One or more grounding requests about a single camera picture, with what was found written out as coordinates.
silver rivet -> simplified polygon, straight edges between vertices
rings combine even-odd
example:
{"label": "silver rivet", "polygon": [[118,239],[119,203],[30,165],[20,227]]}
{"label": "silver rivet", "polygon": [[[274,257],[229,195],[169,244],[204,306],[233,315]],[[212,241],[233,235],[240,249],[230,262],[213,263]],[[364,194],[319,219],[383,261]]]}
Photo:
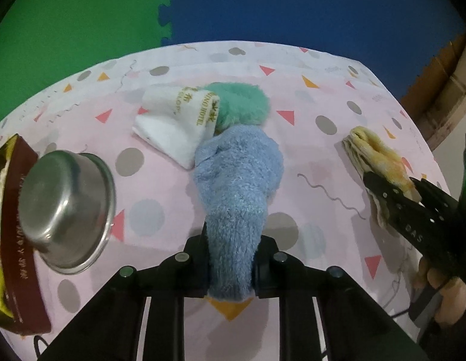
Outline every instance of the silver rivet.
{"label": "silver rivet", "polygon": [[288,255],[286,255],[283,251],[279,251],[273,255],[273,259],[277,262],[283,263],[288,259]]}
{"label": "silver rivet", "polygon": [[344,270],[338,266],[328,267],[327,271],[330,274],[330,276],[335,278],[341,278],[345,273]]}
{"label": "silver rivet", "polygon": [[176,259],[177,262],[186,262],[189,258],[190,255],[187,252],[178,252],[174,255],[174,259]]}
{"label": "silver rivet", "polygon": [[131,266],[123,266],[119,269],[119,275],[124,278],[129,277],[133,273],[134,269]]}

pink tablecloth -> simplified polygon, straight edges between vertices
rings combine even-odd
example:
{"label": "pink tablecloth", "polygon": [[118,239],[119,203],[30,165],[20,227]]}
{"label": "pink tablecloth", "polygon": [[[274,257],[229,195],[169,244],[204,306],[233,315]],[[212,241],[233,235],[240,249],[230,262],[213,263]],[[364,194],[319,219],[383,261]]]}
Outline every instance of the pink tablecloth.
{"label": "pink tablecloth", "polygon": [[[36,257],[53,324],[42,336],[48,343],[121,266],[157,265],[201,228],[205,213],[189,172],[134,136],[131,126],[145,86],[218,81],[258,84],[271,99],[263,128],[279,144],[285,173],[265,233],[309,266],[343,267],[388,313],[408,306],[404,273],[418,256],[375,224],[340,141],[351,128],[367,126],[405,157],[411,176],[446,184],[414,123],[378,78],[360,62],[305,48],[176,45],[79,72],[0,123],[0,145],[19,132],[40,155],[56,148],[95,153],[117,186],[113,236],[96,263],[63,276]],[[398,323],[416,335],[407,316]],[[5,337],[24,361],[36,359],[32,337]],[[186,360],[278,359],[278,301],[255,299],[229,322],[207,301],[186,300],[185,352]]]}

green fluffy cloth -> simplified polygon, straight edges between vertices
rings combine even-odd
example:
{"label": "green fluffy cloth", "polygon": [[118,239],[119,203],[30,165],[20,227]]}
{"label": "green fluffy cloth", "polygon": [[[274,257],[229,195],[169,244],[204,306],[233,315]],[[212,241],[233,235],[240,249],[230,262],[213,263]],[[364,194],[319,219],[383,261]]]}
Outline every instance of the green fluffy cloth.
{"label": "green fluffy cloth", "polygon": [[244,83],[211,83],[204,87],[216,93],[221,102],[216,130],[233,125],[260,125],[270,112],[270,100],[257,85]]}

light blue fuzzy towel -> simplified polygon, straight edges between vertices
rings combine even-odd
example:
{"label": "light blue fuzzy towel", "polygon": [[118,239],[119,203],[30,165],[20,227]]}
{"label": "light blue fuzzy towel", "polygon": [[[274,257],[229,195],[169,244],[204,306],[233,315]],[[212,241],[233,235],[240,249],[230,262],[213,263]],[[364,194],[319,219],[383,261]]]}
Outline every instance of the light blue fuzzy towel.
{"label": "light blue fuzzy towel", "polygon": [[260,128],[236,125],[203,143],[195,163],[193,178],[207,213],[209,295],[242,301],[251,294],[251,264],[267,199],[282,179],[283,156]]}

metal bowl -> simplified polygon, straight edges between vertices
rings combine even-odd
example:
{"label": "metal bowl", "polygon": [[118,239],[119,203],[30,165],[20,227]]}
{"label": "metal bowl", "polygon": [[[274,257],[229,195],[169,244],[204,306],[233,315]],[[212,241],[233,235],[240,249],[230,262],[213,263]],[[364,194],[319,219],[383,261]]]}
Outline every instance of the metal bowl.
{"label": "metal bowl", "polygon": [[61,274],[79,273],[99,257],[115,209],[107,165],[93,154],[67,150],[50,152],[34,165],[18,207],[24,236]]}

